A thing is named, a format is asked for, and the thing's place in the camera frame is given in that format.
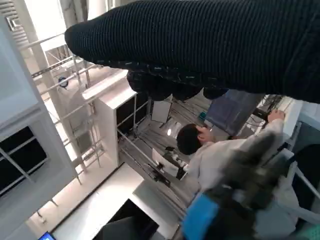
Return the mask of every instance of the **person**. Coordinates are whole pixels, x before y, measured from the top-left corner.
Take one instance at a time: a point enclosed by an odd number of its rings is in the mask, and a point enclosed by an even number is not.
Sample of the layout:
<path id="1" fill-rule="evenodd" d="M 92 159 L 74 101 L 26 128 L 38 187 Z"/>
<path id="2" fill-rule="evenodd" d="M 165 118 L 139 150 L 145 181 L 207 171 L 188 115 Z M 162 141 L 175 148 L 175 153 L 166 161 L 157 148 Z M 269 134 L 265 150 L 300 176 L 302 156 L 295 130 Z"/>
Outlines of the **person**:
<path id="1" fill-rule="evenodd" d="M 191 160 L 188 174 L 197 179 L 201 191 L 214 187 L 222 176 L 220 170 L 228 163 L 232 151 L 246 149 L 253 141 L 267 131 L 273 131 L 276 136 L 276 149 L 282 144 L 282 132 L 285 113 L 273 110 L 268 116 L 268 125 L 258 134 L 247 139 L 233 139 L 216 142 L 213 132 L 206 127 L 195 124 L 184 126 L 177 135 L 177 147 L 180 152 L 189 155 Z"/>

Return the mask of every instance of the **white cabinet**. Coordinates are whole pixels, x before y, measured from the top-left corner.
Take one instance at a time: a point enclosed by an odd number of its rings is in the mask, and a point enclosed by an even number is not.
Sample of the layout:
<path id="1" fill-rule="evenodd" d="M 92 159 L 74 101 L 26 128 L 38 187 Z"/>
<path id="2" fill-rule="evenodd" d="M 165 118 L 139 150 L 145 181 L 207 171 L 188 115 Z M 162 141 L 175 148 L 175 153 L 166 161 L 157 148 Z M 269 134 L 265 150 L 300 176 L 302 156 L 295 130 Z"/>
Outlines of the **white cabinet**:
<path id="1" fill-rule="evenodd" d="M 117 128 L 127 133 L 137 125 L 147 114 L 148 97 L 136 93 L 122 78 L 95 101 L 98 113 L 98 129 L 102 146 L 106 154 L 117 166 L 119 162 L 118 137 L 121 135 Z"/>

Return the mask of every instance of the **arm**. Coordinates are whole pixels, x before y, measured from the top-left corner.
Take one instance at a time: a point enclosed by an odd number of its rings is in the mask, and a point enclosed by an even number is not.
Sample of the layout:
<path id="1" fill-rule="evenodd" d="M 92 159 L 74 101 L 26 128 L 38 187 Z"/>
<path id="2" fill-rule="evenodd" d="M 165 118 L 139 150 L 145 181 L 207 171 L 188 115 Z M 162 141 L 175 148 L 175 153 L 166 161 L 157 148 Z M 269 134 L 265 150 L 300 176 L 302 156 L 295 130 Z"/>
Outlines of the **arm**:
<path id="1" fill-rule="evenodd" d="M 269 134 L 273 134 L 275 139 L 272 146 L 268 149 L 262 149 L 266 151 L 265 158 L 272 155 L 283 143 L 283 128 L 284 128 L 285 113 L 279 110 L 273 110 L 268 116 L 269 124 L 264 130 L 258 134 L 253 134 L 248 137 L 243 144 L 239 147 L 239 150 L 247 152 L 250 147 L 257 142 L 260 138 L 264 138 Z"/>

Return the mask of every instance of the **black opening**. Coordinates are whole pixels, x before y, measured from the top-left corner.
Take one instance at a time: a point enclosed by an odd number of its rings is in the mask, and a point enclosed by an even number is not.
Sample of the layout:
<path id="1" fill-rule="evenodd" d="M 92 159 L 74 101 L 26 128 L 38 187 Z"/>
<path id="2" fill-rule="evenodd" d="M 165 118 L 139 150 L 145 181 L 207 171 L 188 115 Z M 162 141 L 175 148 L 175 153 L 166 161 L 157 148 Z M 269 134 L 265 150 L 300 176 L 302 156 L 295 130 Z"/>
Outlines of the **black opening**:
<path id="1" fill-rule="evenodd" d="M 93 240 L 148 240 L 159 225 L 129 199 Z"/>

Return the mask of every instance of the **white desk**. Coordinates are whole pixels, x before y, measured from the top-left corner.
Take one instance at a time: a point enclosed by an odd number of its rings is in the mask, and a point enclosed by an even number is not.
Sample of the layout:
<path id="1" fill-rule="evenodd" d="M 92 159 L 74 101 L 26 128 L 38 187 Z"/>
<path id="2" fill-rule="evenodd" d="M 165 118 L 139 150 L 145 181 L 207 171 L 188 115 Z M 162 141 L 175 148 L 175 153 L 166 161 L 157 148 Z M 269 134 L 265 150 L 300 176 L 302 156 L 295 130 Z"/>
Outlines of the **white desk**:
<path id="1" fill-rule="evenodd" d="M 303 102 L 299 121 L 320 131 L 320 105 L 306 101 Z"/>

